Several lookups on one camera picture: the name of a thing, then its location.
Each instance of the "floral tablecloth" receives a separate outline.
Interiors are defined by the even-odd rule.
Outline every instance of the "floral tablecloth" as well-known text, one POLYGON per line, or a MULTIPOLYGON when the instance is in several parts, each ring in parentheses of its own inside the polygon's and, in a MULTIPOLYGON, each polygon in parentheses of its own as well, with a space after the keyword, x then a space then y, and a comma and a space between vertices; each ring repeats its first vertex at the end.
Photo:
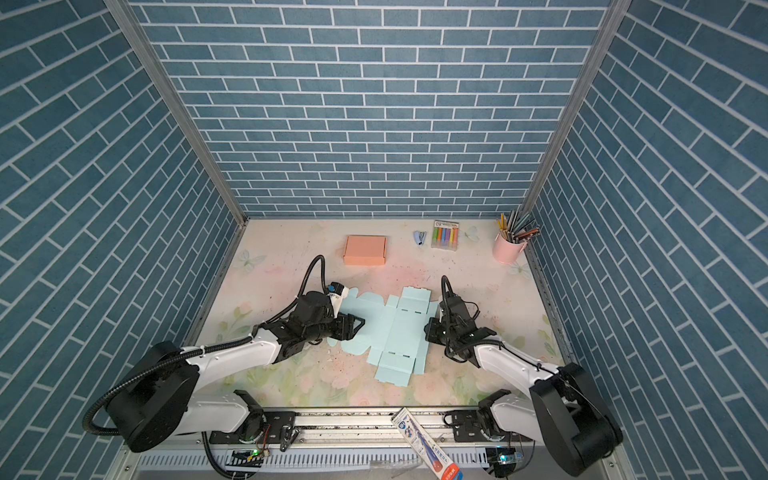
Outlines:
MULTIPOLYGON (((413 231, 432 231, 428 220, 251 220, 227 271, 221 290, 197 340, 216 343, 245 335, 296 295, 303 274, 317 254, 326 257, 326 281, 338 281, 386 298, 404 286, 428 288, 437 300, 440 277, 481 310, 478 326, 488 326, 506 341, 547 362, 562 364, 524 256, 511 266, 491 255, 493 220, 464 220, 456 252, 418 246, 413 231), (347 235, 385 235, 385 266, 346 266, 347 235)), ((307 286, 319 289, 319 266, 307 286)), ((431 345, 424 375, 406 387, 374 379, 376 366, 366 355, 345 353, 327 342, 271 366, 256 367, 206 387, 208 392, 247 390, 265 407, 459 406, 472 405, 500 388, 501 377, 456 363, 431 345)))

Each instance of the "blue brick wallpaper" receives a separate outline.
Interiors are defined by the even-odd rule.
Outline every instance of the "blue brick wallpaper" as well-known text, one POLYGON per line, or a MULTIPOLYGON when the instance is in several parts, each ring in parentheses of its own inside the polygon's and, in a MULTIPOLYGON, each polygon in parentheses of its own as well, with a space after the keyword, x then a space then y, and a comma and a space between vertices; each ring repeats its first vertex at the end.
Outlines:
POLYGON ((608 0, 132 1, 251 217, 519 205, 608 0))
POLYGON ((768 4, 634 0, 535 213, 638 478, 768 478, 768 4))
POLYGON ((83 411, 184 337, 233 232, 101 0, 0 2, 0 478, 103 477, 83 411))

